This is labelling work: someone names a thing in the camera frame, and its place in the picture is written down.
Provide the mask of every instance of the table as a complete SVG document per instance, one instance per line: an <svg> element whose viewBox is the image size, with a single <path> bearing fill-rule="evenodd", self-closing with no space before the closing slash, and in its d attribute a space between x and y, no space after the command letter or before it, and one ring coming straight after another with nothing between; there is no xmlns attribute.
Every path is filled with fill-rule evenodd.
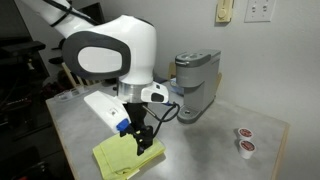
<svg viewBox="0 0 320 180"><path fill-rule="evenodd" d="M102 179L92 149L114 135L83 101L99 89L116 95L112 86L96 84L90 92L66 102L46 101L75 179ZM170 100L183 104L182 97L170 92ZM167 109L160 104L149 108L161 116ZM157 124L151 116L146 124ZM257 151L249 160L238 153L237 128L254 132ZM276 179L284 154L289 125L283 121L232 105L217 98L194 124L176 119L162 124L157 138L166 146L161 155L144 166L132 179Z"/></svg>

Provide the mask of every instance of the floor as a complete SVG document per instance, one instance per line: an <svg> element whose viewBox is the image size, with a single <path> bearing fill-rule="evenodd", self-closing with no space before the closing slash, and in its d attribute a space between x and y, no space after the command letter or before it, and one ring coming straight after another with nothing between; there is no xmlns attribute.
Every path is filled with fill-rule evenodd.
<svg viewBox="0 0 320 180"><path fill-rule="evenodd" d="M65 158L60 140L55 131L54 126L51 124L51 117L44 100L40 96L42 83L45 80L43 75L34 73L30 78L30 85L32 87L32 106L31 118L36 122L35 127L48 125L46 128L35 132L31 135L15 140L15 137L26 130L28 130L25 122L15 127L11 125L0 126L0 164L1 161L14 157L19 152L24 151L30 147L36 147L41 161L48 163L50 172L56 177L55 179L68 180L73 179L69 165ZM21 164L24 158L19 159L19 162L13 164Z"/></svg>

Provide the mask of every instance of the single-serve coffee maker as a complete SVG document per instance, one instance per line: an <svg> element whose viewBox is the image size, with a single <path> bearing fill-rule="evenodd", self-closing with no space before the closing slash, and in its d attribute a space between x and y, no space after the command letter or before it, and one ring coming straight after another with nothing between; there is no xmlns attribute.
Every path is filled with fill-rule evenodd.
<svg viewBox="0 0 320 180"><path fill-rule="evenodd" d="M184 105L178 120L191 124L214 101L220 62L219 50L202 49L176 56L176 81L184 88Z"/></svg>

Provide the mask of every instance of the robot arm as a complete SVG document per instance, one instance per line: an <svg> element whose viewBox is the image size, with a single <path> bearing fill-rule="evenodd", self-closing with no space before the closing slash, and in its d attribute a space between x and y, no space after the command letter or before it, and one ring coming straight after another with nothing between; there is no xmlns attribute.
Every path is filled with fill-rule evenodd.
<svg viewBox="0 0 320 180"><path fill-rule="evenodd" d="M138 144L138 155L142 154L144 149L152 145L152 139L158 132L161 123L166 122L165 116L159 119L147 108L149 102L168 102L167 88L153 82L156 56L155 28L132 16L121 16L109 23L94 26L89 17L73 9L65 0L21 1L66 38L62 55L66 65L73 73L92 80L119 79L117 99L107 97L101 102L113 101L111 104L114 104L114 107L119 107L119 102L124 103L125 109L120 108L119 110L128 113L130 125L128 121L125 121L124 124L111 124L116 124L116 127L121 126L121 136L126 133L132 134ZM88 103L90 100L86 102L97 114L100 113L103 116L105 113L97 110L96 100L99 99L91 99L93 104ZM114 107L111 106L108 109L111 116L115 115L117 110ZM160 121L154 134L152 126L144 124L143 119L147 112Z"/></svg>

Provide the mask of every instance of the gray tabletop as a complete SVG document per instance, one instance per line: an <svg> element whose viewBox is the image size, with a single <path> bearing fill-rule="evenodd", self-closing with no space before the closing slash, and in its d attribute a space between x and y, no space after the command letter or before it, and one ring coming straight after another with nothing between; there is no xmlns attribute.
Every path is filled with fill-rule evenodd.
<svg viewBox="0 0 320 180"><path fill-rule="evenodd" d="M92 154L93 147L114 135L86 105L83 97L99 89L115 95L112 86L97 84L91 90L66 102L47 100L56 130L76 179L102 179ZM183 98L170 93L170 101L182 105ZM150 104L161 116L167 109ZM157 121L147 115L148 125ZM257 151L245 160L238 153L236 129L246 127L254 132L252 141ZM250 110L234 106L219 98L194 124L176 119L164 123L157 138L166 146L161 155L145 165L131 179L275 179L285 145L288 124Z"/></svg>

